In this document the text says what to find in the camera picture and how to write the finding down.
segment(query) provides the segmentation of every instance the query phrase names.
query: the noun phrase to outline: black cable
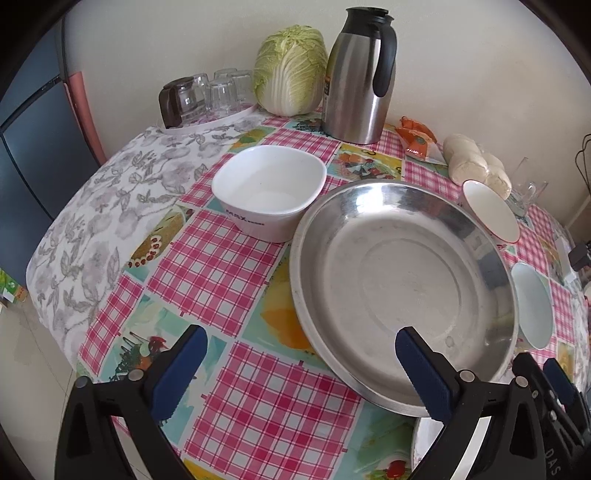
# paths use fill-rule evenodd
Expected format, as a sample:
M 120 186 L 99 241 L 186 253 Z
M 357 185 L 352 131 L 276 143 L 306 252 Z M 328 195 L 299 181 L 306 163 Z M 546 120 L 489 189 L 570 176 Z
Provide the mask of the black cable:
M 574 156 L 574 164 L 577 167 L 577 170 L 579 171 L 581 176 L 583 177 L 583 181 L 585 182 L 585 186 L 587 187 L 587 191 L 589 192 L 589 195 L 591 196 L 591 183 L 589 181 L 589 174 L 587 173 L 587 159 L 585 157 L 585 150 L 587 149 L 587 145 L 589 145 L 590 142 L 591 142 L 591 134 L 585 135 L 583 137 L 583 142 L 581 143 L 581 150 L 579 150 L 577 152 L 577 154 Z M 583 173 L 583 170 L 581 170 L 581 167 L 579 166 L 579 155 L 583 156 L 584 173 Z

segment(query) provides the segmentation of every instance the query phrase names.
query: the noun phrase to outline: red cherry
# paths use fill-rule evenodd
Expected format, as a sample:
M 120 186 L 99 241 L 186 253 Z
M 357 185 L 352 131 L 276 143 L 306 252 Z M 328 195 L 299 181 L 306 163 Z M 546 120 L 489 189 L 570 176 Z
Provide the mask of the red cherry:
M 404 460 L 394 460 L 390 463 L 388 470 L 386 471 L 386 476 L 388 478 L 400 478 L 404 475 L 404 471 L 406 470 L 406 462 Z

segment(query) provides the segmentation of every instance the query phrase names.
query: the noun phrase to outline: round metal tray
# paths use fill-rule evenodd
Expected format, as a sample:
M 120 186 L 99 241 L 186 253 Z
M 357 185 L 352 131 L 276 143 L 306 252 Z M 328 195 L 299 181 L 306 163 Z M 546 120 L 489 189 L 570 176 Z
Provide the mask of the round metal tray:
M 295 309 L 348 386 L 427 416 L 394 339 L 413 326 L 458 370 L 496 381 L 517 339 L 514 287 L 496 245 L 457 205 L 408 183 L 349 183 L 316 200 L 290 254 Z

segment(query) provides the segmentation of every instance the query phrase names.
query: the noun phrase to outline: tablecloth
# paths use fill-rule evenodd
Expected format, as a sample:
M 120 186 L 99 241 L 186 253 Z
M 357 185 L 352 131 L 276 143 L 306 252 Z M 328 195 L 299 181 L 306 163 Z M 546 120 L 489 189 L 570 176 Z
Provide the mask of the tablecloth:
M 259 111 L 202 134 L 146 130 L 78 192 L 29 265 L 43 323 L 78 374 L 95 381 L 147 368 L 191 323 L 206 329 L 205 359 L 162 424 L 196 478 L 385 480 L 410 473 L 414 419 L 366 402 L 332 374 L 297 320 L 289 244 L 244 235 L 211 192 L 213 176 L 234 154 L 274 144 L 327 164 L 321 194 L 386 178 L 457 199 L 447 168 L 405 158 L 392 126 L 377 144 L 359 146 L 324 135 L 319 118 Z M 502 256 L 508 266 L 524 261 L 536 269 L 556 324 L 548 347 L 534 356 L 540 363 L 557 357 L 582 389 L 587 311 L 580 284 L 561 272 L 555 239 L 565 233 L 537 206 L 519 227 L 519 243 Z

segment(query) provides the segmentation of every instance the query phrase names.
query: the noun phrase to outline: blue gripper pad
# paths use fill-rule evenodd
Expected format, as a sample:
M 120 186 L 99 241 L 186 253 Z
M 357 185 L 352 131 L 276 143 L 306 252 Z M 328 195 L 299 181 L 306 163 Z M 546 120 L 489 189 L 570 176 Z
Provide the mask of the blue gripper pad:
M 168 420 L 173 415 L 206 353 L 207 334 L 199 327 L 171 361 L 152 391 L 151 413 L 155 421 Z
M 398 360 L 431 418 L 447 424 L 452 417 L 452 392 L 408 332 L 399 330 L 394 345 Z
M 544 363 L 544 375 L 565 407 L 574 403 L 577 389 L 570 382 L 556 358 L 548 358 Z

